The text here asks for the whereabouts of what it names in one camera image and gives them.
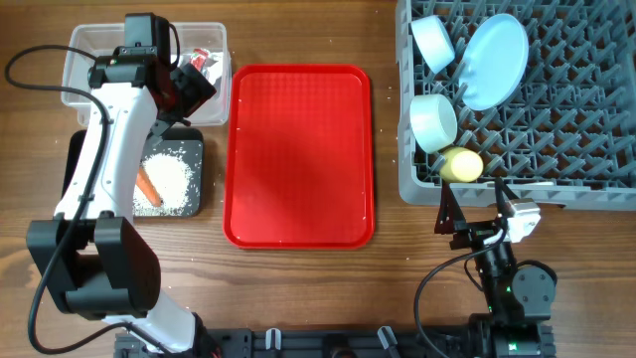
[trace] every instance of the red packet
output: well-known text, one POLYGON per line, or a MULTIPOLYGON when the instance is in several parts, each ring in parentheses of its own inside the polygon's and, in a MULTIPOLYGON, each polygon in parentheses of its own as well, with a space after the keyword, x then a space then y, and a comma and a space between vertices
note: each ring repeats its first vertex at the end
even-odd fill
POLYGON ((195 49, 192 56, 190 56, 190 63, 200 72, 210 54, 210 51, 206 49, 195 49))

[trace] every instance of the white cup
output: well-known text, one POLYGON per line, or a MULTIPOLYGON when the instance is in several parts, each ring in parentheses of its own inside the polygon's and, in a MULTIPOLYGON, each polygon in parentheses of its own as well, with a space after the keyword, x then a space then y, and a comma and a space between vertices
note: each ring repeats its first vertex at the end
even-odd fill
POLYGON ((457 117, 442 94, 416 95, 410 102, 410 127, 419 147, 433 153, 455 141, 457 117))
POLYGON ((410 28, 426 64, 435 74, 455 60, 455 49, 437 16, 417 19, 410 23, 410 28))

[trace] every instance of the red plastic tray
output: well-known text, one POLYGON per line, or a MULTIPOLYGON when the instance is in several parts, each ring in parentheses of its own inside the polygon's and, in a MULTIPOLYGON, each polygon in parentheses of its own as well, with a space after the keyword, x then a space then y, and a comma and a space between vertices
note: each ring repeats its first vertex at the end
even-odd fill
POLYGON ((234 76, 224 232, 244 249, 354 249, 375 227, 369 78, 345 65, 234 76))

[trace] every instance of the wooden table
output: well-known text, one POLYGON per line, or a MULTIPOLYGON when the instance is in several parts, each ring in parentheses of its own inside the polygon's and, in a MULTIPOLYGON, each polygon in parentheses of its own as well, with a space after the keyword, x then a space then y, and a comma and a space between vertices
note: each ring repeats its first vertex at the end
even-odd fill
MULTIPOLYGON (((161 261, 162 286, 210 328, 413 327, 417 283, 458 253, 448 248, 447 237, 432 233, 436 207, 407 205, 398 194, 393 2, 68 3, 0 8, 0 63, 30 46, 67 44, 78 24, 121 22, 126 13, 153 11, 173 21, 224 23, 235 69, 257 63, 343 63, 364 69, 373 83, 377 191, 376 234, 364 248, 246 252, 229 244, 221 230, 226 126, 202 129, 208 149, 201 214, 138 220, 136 226, 161 261)), ((15 77, 58 84, 64 58, 55 52, 33 55, 16 67, 15 77)), ((26 320, 40 275, 25 233, 32 220, 51 218, 60 200, 68 142, 80 127, 76 112, 61 104, 58 93, 14 89, 1 81, 0 98, 0 357, 33 357, 26 320)), ((492 208, 465 213, 469 220, 495 214, 492 208)), ((633 356, 634 214, 546 208, 543 217, 536 233, 515 245, 515 253, 519 260, 541 260, 559 274, 551 321, 558 356, 633 356)), ((483 295, 460 265, 441 273, 423 302, 427 324, 460 324, 486 310, 483 295)), ((62 316, 46 294, 38 326, 46 345, 75 342, 100 326, 62 316)), ((109 334, 68 356, 111 357, 112 344, 109 334)))

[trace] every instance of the gray dish rack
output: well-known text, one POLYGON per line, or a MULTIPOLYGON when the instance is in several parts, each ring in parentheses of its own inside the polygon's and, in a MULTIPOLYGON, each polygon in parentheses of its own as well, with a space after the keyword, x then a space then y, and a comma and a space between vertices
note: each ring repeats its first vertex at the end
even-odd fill
POLYGON ((439 153, 424 153, 408 119, 417 94, 442 93, 455 105, 455 145, 480 153, 475 183, 451 184, 462 206, 495 202, 495 177, 522 198, 578 210, 636 210, 636 11, 631 0, 399 0, 396 58, 399 193, 416 205, 438 205, 439 153), (526 28, 526 73, 502 104, 473 111, 461 100, 458 66, 474 31, 509 13, 526 28), (437 15, 456 58, 435 75, 409 33, 412 20, 437 15))

